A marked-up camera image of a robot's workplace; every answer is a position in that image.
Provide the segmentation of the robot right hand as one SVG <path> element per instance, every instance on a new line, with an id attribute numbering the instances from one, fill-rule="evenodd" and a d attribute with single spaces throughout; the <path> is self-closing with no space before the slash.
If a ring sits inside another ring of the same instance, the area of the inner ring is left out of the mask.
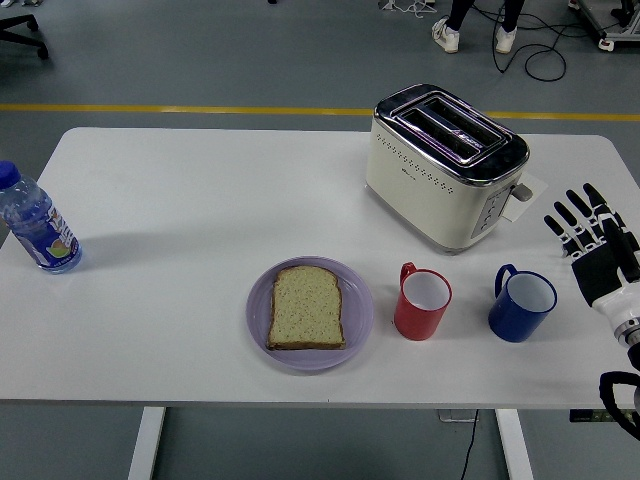
<path id="1" fill-rule="evenodd" d="M 544 223 L 562 245 L 563 256 L 587 305 L 604 315 L 617 337 L 639 328 L 639 240 L 620 213 L 591 184 L 583 194 L 566 191 L 556 201 L 558 218 Z"/>

